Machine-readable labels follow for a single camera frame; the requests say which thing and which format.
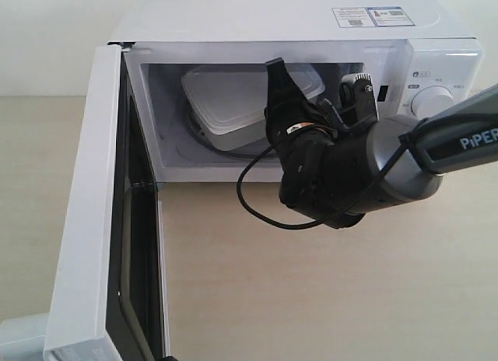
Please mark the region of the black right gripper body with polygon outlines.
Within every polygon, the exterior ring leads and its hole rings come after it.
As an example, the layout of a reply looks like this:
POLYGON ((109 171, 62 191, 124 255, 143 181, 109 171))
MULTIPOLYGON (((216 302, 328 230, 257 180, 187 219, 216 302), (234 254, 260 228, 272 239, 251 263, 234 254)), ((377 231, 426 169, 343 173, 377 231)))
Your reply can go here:
POLYGON ((282 167, 279 200, 299 213, 337 213, 350 200, 350 154, 312 103, 268 103, 265 132, 282 167))

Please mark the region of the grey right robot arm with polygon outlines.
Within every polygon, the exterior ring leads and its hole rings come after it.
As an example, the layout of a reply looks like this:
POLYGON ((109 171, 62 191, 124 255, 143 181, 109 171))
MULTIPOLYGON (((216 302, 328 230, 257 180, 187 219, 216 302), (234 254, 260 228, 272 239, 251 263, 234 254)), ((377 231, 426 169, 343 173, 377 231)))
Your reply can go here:
POLYGON ((266 135, 282 166, 279 199, 334 229, 434 195, 446 173, 497 159, 497 89, 433 117, 380 117, 366 73, 342 77, 340 105, 309 101, 281 58, 267 62, 266 135))

